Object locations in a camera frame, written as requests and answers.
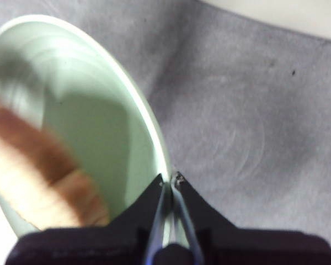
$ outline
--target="floor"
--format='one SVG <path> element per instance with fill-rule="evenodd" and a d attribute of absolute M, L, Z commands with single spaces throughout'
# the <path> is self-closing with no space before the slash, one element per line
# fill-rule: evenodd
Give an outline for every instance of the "floor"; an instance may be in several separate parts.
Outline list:
<path fill-rule="evenodd" d="M 331 41 L 192 0 L 5 0 L 64 19 L 144 91 L 173 165 L 240 227 L 331 244 Z"/>

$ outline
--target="pale green plate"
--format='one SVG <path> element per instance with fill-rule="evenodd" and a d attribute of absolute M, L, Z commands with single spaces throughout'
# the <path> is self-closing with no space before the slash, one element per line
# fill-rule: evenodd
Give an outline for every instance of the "pale green plate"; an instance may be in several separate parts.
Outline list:
<path fill-rule="evenodd" d="M 0 101 L 62 139 L 97 183 L 112 219 L 157 174 L 169 180 L 147 101 L 118 62 L 73 25 L 29 15 L 0 28 Z M 1 197 L 0 204 L 18 236 L 35 229 Z"/>

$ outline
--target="bread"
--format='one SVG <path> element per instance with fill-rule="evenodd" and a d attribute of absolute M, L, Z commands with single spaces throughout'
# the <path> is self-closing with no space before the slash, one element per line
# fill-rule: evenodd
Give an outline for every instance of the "bread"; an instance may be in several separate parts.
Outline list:
<path fill-rule="evenodd" d="M 38 229 L 106 225 L 92 179 L 51 134 L 0 106 L 0 194 Z"/>

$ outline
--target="gray carpet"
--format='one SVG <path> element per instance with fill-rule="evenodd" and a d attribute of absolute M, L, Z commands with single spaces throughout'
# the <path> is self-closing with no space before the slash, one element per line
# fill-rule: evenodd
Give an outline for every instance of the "gray carpet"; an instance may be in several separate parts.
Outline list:
<path fill-rule="evenodd" d="M 124 65 L 172 163 L 228 219 L 331 244 L 331 41 L 191 0 L 0 0 L 0 25 L 30 13 Z"/>

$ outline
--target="bread slice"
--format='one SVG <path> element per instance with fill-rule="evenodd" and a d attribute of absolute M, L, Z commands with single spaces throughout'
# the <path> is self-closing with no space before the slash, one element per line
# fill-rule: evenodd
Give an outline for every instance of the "bread slice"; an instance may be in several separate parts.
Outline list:
<path fill-rule="evenodd" d="M 109 221 L 92 179 L 62 144 L 1 105 L 0 194 L 41 230 Z"/>

